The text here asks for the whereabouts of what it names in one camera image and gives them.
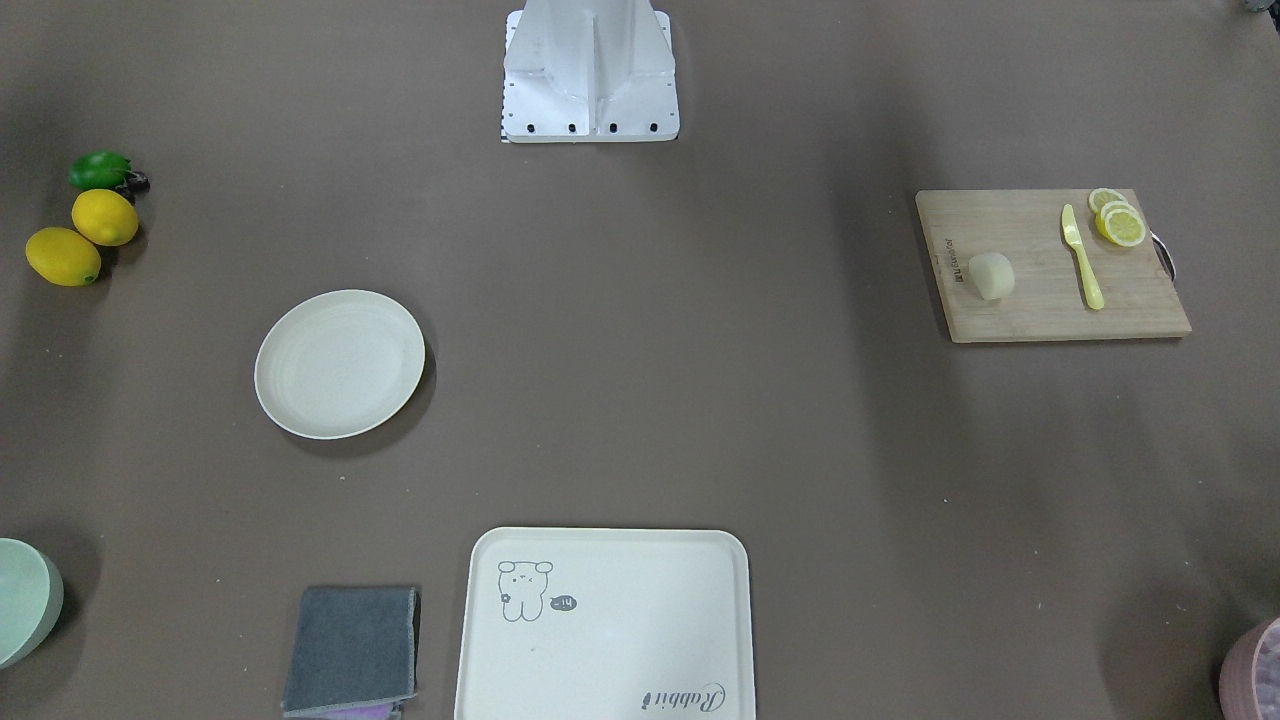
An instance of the yellow knife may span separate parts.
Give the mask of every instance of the yellow knife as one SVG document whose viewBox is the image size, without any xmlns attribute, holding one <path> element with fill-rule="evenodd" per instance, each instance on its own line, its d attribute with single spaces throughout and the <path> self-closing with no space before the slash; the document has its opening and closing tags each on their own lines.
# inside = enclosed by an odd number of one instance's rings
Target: yellow knife
<svg viewBox="0 0 1280 720">
<path fill-rule="evenodd" d="M 1084 241 L 1080 240 L 1080 229 L 1075 227 L 1075 210 L 1070 205 L 1062 206 L 1062 238 L 1075 251 L 1075 260 L 1080 264 L 1084 302 L 1094 310 L 1101 310 L 1106 306 L 1106 301 L 1102 300 L 1102 288 L 1098 287 L 1098 279 L 1093 277 L 1093 268 L 1089 266 L 1089 256 L 1084 254 Z"/>
</svg>

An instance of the bear drawing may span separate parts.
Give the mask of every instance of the bear drawing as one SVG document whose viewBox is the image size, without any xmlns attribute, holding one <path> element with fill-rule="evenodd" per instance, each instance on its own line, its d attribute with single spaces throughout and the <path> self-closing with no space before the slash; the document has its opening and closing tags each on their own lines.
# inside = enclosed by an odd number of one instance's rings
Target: bear drawing
<svg viewBox="0 0 1280 720">
<path fill-rule="evenodd" d="M 498 592 L 502 593 L 502 616 L 508 623 L 536 620 L 543 614 L 543 593 L 547 592 L 547 573 L 550 562 L 498 564 Z"/>
</svg>

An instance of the wooden cutting board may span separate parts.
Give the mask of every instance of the wooden cutting board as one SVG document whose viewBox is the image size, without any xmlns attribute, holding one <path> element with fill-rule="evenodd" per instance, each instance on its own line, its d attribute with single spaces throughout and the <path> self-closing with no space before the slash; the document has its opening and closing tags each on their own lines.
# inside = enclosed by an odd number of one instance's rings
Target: wooden cutting board
<svg viewBox="0 0 1280 720">
<path fill-rule="evenodd" d="M 1134 191 L 1120 192 L 1142 211 Z M 1151 238 L 1137 247 L 1103 240 L 1093 225 L 1088 197 L 1088 190 L 916 193 L 952 341 L 1119 340 L 1192 332 Z M 1075 208 L 1084 249 L 1106 299 L 1102 310 L 1084 304 L 1075 255 L 1062 241 L 1062 205 Z M 969 259 L 982 252 L 1009 258 L 1015 275 L 1009 297 L 988 302 L 969 282 Z"/>
</svg>

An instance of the folded cloth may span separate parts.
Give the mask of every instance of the folded cloth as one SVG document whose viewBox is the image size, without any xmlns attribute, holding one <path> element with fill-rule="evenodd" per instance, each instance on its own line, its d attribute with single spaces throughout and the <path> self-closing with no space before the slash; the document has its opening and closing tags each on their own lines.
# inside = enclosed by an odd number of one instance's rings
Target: folded cloth
<svg viewBox="0 0 1280 720">
<path fill-rule="evenodd" d="M 285 717 L 399 717 L 413 697 L 416 588 L 307 588 L 298 607 Z"/>
</svg>

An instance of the knife handle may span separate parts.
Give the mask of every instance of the knife handle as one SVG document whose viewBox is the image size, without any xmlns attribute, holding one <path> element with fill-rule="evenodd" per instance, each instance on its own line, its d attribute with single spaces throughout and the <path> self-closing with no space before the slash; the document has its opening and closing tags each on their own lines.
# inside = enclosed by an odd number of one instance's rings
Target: knife handle
<svg viewBox="0 0 1280 720">
<path fill-rule="evenodd" d="M 1102 299 L 1102 288 L 1098 287 L 1098 278 L 1093 277 L 1093 266 L 1089 265 L 1089 256 L 1084 254 L 1084 249 L 1075 251 L 1075 258 L 1080 261 L 1080 286 L 1084 287 L 1084 302 L 1094 309 L 1101 310 L 1106 306 L 1106 300 Z"/>
</svg>

